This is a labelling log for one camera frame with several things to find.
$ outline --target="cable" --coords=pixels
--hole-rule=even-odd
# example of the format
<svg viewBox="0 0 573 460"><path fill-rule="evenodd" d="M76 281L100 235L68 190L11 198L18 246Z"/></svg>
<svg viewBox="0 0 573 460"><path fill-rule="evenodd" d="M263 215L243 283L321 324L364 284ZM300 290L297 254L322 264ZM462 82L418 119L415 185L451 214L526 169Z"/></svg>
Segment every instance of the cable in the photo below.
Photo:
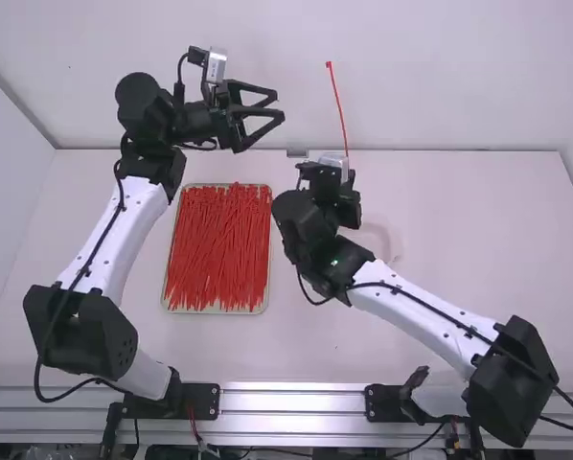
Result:
<svg viewBox="0 0 573 460"><path fill-rule="evenodd" d="M135 427L135 451L140 448L140 427L137 425L137 417L133 419L133 426Z"/></svg>
<svg viewBox="0 0 573 460"><path fill-rule="evenodd" d="M419 297L417 297L414 294L411 294L410 292L401 289L401 287L397 287L397 286L392 286L392 285L388 285L386 283L382 283L382 282L370 282L370 283L359 283L358 285L353 285L350 287L347 287L347 290L353 290L353 289L357 289L357 288L371 288L371 287L378 287L378 288L388 288L391 289L391 291L396 294L401 294L404 297L407 297L408 299L416 302L417 304L421 305L422 307L425 307L426 309L433 311L434 313L442 316L443 318L445 318L445 320L449 321L450 323L454 324L457 328L459 329L463 329L464 331L467 332L467 334L472 335L476 338L478 338L479 340L482 340L483 342L485 342L487 345L489 345L493 350L495 350L496 352L500 353L501 355L505 356L507 359L509 359L510 361L512 361L513 363L517 364L518 366L520 366L522 369L525 369L526 371L528 371L530 374L532 374L533 376L537 377L538 379L545 381L547 379L546 376L543 376L540 372L538 372L536 369L534 369L532 366L530 366L529 364L527 364L525 361L521 360L520 358L516 357L515 355L513 355L512 353L510 353L508 350L504 349L503 347L501 347L500 345L495 344L492 340L490 340L489 338L487 338L486 336L484 336L483 334L481 334L480 332L478 332L475 328L468 326L464 323L462 323L461 321L459 321L458 319L453 318L452 316L450 316L447 313L444 313L441 310L438 310L437 308L433 307L432 305L429 305L425 300L420 299ZM554 382L551 382L553 385L553 390L563 398L563 400L568 403L568 405L573 409L573 400L563 391L561 390L557 384L555 384ZM573 425L568 425L565 424L564 422L560 422L558 420L555 419L551 419L549 417L546 417L544 415L540 415L539 416L540 420L544 420L545 422L555 425L555 426L560 426L562 428L565 429L569 429L570 431L573 431Z"/></svg>
<svg viewBox="0 0 573 460"><path fill-rule="evenodd" d="M296 457L306 457L312 458L311 453L296 452L294 450L287 450L285 448L251 448L251 451L255 452L276 452L276 453L286 453L288 455L294 455Z"/></svg>
<svg viewBox="0 0 573 460"><path fill-rule="evenodd" d="M126 135L124 135L123 138L121 139L121 154L123 154L125 152L126 143L127 143L127 137L126 137ZM110 219L109 223L106 225L102 234L99 236L99 239L95 243L93 250L91 251L88 258L86 259L86 262L84 262L84 264L82 265L78 274L74 278L74 281L69 286L69 288L67 288L67 290L63 293L63 295L60 299L60 302L58 303L57 308L55 309L53 317L50 320L50 323L48 323L48 328L46 329L46 334L44 334L44 338L42 340L42 346L39 350L39 353L37 354L37 361L35 362L35 369L34 369L34 391L35 391L35 395L37 396L37 398L43 403L55 403L55 402L60 401L64 398L67 398L69 395L71 395L75 391L80 390L83 386L88 385L89 383L97 383L97 384L102 383L102 384L112 388L113 390L119 391L121 393L126 393L126 391L122 390L121 388L118 388L117 386L113 385L109 381L95 377L95 378L84 380L84 381L78 383L77 385L72 386L69 390L61 393L60 395L54 396L52 398L48 398L48 397L45 397L41 393L41 388L40 388L40 383L39 383L39 374L41 371L41 366L43 365L44 360L46 358L46 353L48 350L48 343L52 337L52 334L54 332L55 325L57 324L58 318L59 318L60 314L62 313L63 309L65 308L65 306L67 305L67 301L69 300L69 296L74 291L74 288L78 285L78 283L80 282L82 277L88 276L90 274L90 272L91 272L90 266L93 264L93 260L95 259L95 256L97 255L100 248L102 247L103 241L105 240L105 238L107 237L107 234L109 233L112 226L114 225L114 222L116 222L117 217L121 214L121 212L126 211L125 191L123 189L123 183L122 183L121 179L118 177L118 168L119 168L120 164L121 164L121 160L118 160L116 163L114 163L114 167L113 167L114 177L116 178L116 183L118 185L118 190L119 190L119 202L118 202L118 205L116 206L116 210L114 211L112 218Z"/></svg>
<svg viewBox="0 0 573 460"><path fill-rule="evenodd" d="M422 448L425 444L427 444L429 441L431 441L433 438L435 438L436 435L440 432L440 430L442 428L444 428L444 425L446 425L446 424L447 424L446 422L442 422L424 441L420 442L419 444L417 444L413 448L406 448L404 450L400 450L399 452L394 453L390 457L386 457L386 458L387 459L398 458L398 457L401 457L403 455L406 455L410 452L414 452L415 450Z"/></svg>
<svg viewBox="0 0 573 460"><path fill-rule="evenodd" d="M178 60L178 83L182 83L182 64L184 64L184 59L186 59L188 56L189 56L189 54L185 53Z"/></svg>
<svg viewBox="0 0 573 460"><path fill-rule="evenodd" d="M333 297L326 297L323 300L318 300L318 301L312 300L312 298L309 296L309 294L306 292L306 289L304 288L304 283L302 281L302 274L300 273L299 268L296 268L296 270L297 270L297 282L299 283L299 287L301 288L302 292L304 293L304 297L306 297L306 300L308 302L310 302L313 305L319 306L326 304L327 302L333 299Z"/></svg>
<svg viewBox="0 0 573 460"><path fill-rule="evenodd" d="M205 142L212 144L212 146L204 147L203 143L205 143ZM203 141L201 141L201 144L199 144L199 145L182 143L182 144L178 144L178 146L182 149L188 149L188 150L211 151L211 150L217 149L218 142L216 139L212 139L211 137L208 137L207 139L204 139Z"/></svg>
<svg viewBox="0 0 573 460"><path fill-rule="evenodd" d="M344 113L342 112L342 104L340 97L337 94L337 85L335 84L335 76L333 75L333 63L328 60L325 62L325 67L329 69L329 75L332 78L333 94L335 95L335 102L337 103L337 111L340 114L340 124L342 125L342 136L344 137L344 151L348 156L348 139L346 138L346 125L344 124Z"/></svg>
<svg viewBox="0 0 573 460"><path fill-rule="evenodd" d="M248 454L250 452L252 452L253 448L248 448L242 455L240 455L239 457L234 458L233 460L243 460L244 458L246 458L248 456Z"/></svg>

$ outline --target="white table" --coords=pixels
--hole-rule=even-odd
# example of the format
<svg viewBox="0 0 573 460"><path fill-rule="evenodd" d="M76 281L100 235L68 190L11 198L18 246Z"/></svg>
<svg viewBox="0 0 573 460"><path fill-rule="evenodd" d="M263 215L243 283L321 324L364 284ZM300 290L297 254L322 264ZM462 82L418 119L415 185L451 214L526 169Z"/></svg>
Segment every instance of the white table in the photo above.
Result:
<svg viewBox="0 0 573 460"><path fill-rule="evenodd" d="M276 195L297 178L296 161L280 150L188 156L183 184L266 183ZM89 389L62 402L65 412L35 402L30 387L36 354L21 305L30 284L51 284L76 254L110 194L117 158L114 150L62 151L52 165L0 301L0 409L8 407L0 411L0 439L7 434L97 442L103 409L118 398ZM358 232L344 233L456 305L502 322L512 314L528 319L538 327L562 387L573 391L573 189L559 154L354 151L351 162L364 223ZM308 305L275 227L264 313L164 311L160 295L174 214L172 206L150 232L122 308L153 357L176 367L184 379L230 388L219 420L204 425L217 444L410 446L430 431L368 424L359 392L362 382L402 383L422 364L449 379L447 364L364 312L336 301ZM193 354L198 344L203 353ZM78 380L42 371L47 386ZM324 399L313 403L317 394ZM553 413L569 413L560 402L549 404ZM309 415L281 415L298 408ZM123 439L130 441L131 427L123 428ZM183 435L183 423L142 422L141 428L143 438L152 433L148 442L192 441ZM573 449L573 433L549 425L539 424L531 440L541 449Z"/></svg>

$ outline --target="white wall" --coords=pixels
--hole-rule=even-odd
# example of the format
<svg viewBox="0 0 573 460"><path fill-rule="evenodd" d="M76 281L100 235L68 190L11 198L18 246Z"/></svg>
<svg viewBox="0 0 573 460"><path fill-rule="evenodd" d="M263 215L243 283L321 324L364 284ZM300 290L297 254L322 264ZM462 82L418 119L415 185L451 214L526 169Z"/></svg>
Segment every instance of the white wall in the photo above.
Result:
<svg viewBox="0 0 573 460"><path fill-rule="evenodd" d="M0 90L0 295L54 152Z"/></svg>
<svg viewBox="0 0 573 460"><path fill-rule="evenodd" d="M118 80L171 87L189 44L279 91L263 147L341 145L332 59L354 147L560 150L573 178L573 0L0 0L0 74L67 148L116 146Z"/></svg>

